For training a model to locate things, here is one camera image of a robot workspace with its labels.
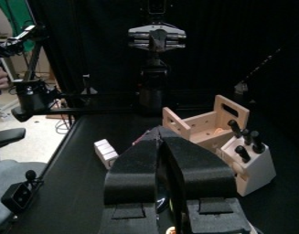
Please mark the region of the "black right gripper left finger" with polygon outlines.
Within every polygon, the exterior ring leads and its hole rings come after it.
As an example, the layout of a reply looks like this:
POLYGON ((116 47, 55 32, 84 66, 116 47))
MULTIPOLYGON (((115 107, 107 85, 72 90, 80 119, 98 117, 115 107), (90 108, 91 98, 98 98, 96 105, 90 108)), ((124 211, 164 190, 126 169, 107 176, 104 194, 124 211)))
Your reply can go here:
POLYGON ((159 147, 159 128, 155 127, 111 166, 99 234, 159 234, 155 205, 159 147))

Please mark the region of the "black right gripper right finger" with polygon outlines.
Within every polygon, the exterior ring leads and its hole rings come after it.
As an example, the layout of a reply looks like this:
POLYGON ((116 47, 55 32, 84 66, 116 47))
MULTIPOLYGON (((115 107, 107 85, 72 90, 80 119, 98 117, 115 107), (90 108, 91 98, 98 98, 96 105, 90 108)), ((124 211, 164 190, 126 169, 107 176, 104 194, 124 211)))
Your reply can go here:
POLYGON ((207 149, 159 128, 178 234, 250 234, 235 174, 207 149))

